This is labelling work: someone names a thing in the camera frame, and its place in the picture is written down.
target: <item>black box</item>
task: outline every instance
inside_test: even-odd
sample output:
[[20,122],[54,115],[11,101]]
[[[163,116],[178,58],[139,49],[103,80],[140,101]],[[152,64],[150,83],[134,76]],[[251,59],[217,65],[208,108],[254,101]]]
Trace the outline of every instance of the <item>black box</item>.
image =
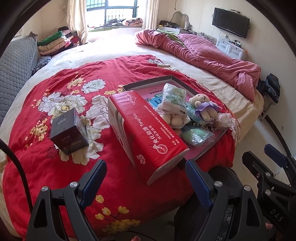
[[53,119],[50,139],[66,155],[89,145],[86,127],[75,108]]

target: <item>beige bed sheet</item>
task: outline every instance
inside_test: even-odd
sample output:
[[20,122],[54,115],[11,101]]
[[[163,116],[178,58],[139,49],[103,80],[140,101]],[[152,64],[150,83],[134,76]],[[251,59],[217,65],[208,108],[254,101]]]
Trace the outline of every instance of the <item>beige bed sheet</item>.
[[[32,76],[20,90],[9,111],[7,112],[0,127],[0,138],[8,143],[10,132],[14,121],[21,111],[24,100],[31,89],[41,81],[55,75],[63,69],[77,68],[83,64],[104,61],[120,56],[134,56],[151,54],[161,59],[165,64],[178,69],[180,72],[195,79],[209,90],[211,90],[227,107],[233,112],[240,124],[240,139],[242,139],[250,130],[263,108],[263,98],[257,90],[255,101],[251,102],[242,94],[236,91],[229,84],[210,74],[207,71],[194,67],[177,57],[153,47],[134,44],[133,36],[121,38],[121,42],[114,41],[96,41],[83,46],[79,46],[52,58],[50,63]],[[3,152],[0,152],[0,217],[11,234],[18,236],[4,202],[2,192],[2,176],[7,158]]]

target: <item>tiled floor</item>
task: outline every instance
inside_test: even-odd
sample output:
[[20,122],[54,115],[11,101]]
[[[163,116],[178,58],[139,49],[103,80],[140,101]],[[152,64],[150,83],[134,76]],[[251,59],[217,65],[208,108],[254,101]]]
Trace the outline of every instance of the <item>tiled floor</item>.
[[[281,143],[277,139],[271,127],[263,120],[262,122],[257,119],[254,126],[247,133],[245,138],[238,145],[235,157],[233,170],[237,173],[241,182],[250,185],[257,194],[257,181],[249,172],[249,170],[242,164],[242,155],[246,151],[252,151],[258,158],[260,158],[270,169],[277,174],[280,168],[264,154],[264,146],[272,144],[278,150],[284,153]],[[170,224],[173,221],[176,210],[163,215],[151,222],[145,223],[140,227],[133,229],[134,231],[144,233],[156,239],[157,241],[173,241],[174,240],[174,227]],[[129,241],[135,236],[132,233],[119,233],[114,237],[117,241]],[[140,236],[142,241],[151,241],[151,239]]]

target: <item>blue gripper pad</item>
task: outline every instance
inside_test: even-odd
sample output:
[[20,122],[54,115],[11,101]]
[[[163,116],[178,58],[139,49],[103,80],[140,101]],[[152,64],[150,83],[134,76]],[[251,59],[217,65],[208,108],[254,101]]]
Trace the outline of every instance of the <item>blue gripper pad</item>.
[[194,189],[194,192],[196,193],[200,201],[200,204],[210,210],[213,206],[213,202],[210,198],[210,189],[206,185],[202,176],[199,174],[199,171],[197,170],[197,168],[194,166],[194,164],[190,160],[187,161],[185,164],[186,175]]
[[103,160],[97,161],[93,168],[85,173],[79,180],[78,202],[85,209],[90,206],[100,188],[105,175],[107,173],[107,165]]
[[286,167],[287,161],[284,154],[278,151],[275,147],[271,144],[267,144],[264,147],[264,153],[269,156],[279,167]]

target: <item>white drawer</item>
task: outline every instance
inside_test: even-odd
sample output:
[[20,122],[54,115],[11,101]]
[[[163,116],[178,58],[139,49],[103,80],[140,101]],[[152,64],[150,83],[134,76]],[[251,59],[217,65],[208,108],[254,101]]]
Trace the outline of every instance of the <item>white drawer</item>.
[[228,54],[233,58],[240,59],[242,56],[242,51],[234,46],[230,46]]
[[229,44],[225,41],[222,40],[218,40],[216,47],[220,50],[222,50],[225,53],[228,53],[228,49],[229,49]]

